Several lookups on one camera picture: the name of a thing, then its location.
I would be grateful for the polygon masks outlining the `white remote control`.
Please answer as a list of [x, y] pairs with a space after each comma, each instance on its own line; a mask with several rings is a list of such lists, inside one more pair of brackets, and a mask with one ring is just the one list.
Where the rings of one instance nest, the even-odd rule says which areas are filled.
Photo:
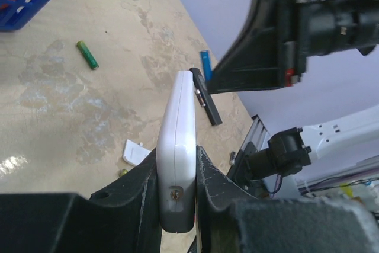
[[156, 146], [160, 224], [169, 233], [194, 226], [196, 123], [191, 71], [179, 71], [167, 102]]

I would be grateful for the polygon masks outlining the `blue battery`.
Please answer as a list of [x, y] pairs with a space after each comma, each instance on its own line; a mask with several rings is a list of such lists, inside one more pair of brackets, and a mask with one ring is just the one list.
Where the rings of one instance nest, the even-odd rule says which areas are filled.
[[212, 78], [212, 75], [213, 75], [209, 51], [208, 50], [200, 51], [200, 58], [201, 58], [201, 63], [203, 67], [204, 79], [206, 82], [208, 82]]

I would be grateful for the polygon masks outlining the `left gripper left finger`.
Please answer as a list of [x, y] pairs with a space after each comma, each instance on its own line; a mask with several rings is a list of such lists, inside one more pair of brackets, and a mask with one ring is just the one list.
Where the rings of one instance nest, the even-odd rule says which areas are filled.
[[1, 194], [1, 252], [159, 252], [161, 236], [154, 151], [89, 199]]

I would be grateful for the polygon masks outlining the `white battery cover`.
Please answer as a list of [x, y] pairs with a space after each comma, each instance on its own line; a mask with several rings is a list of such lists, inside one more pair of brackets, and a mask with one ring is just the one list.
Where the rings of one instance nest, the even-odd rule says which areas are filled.
[[142, 143], [126, 140], [122, 159], [132, 166], [138, 166], [149, 154], [150, 150], [144, 148]]

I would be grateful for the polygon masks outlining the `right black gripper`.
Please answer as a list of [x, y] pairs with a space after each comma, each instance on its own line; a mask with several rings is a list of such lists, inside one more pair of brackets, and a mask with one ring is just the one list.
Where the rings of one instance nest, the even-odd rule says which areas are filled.
[[307, 63], [307, 2], [251, 0], [239, 35], [213, 69], [208, 91], [262, 91], [299, 83]]

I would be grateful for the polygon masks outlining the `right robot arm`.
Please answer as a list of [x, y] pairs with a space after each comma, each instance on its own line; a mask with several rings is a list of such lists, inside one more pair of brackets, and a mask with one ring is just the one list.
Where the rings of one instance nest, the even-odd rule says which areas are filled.
[[[300, 82], [307, 58], [378, 45], [378, 0], [252, 0], [240, 34], [207, 80], [211, 94], [263, 91]], [[242, 156], [228, 174], [247, 190], [284, 178], [349, 146], [378, 137], [378, 107], [273, 135], [268, 147]]]

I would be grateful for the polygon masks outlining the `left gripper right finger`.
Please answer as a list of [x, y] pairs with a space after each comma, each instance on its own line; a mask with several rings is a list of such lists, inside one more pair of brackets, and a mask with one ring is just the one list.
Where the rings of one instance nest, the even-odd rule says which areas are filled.
[[350, 200], [260, 200], [197, 148], [198, 252], [377, 252], [378, 223]]

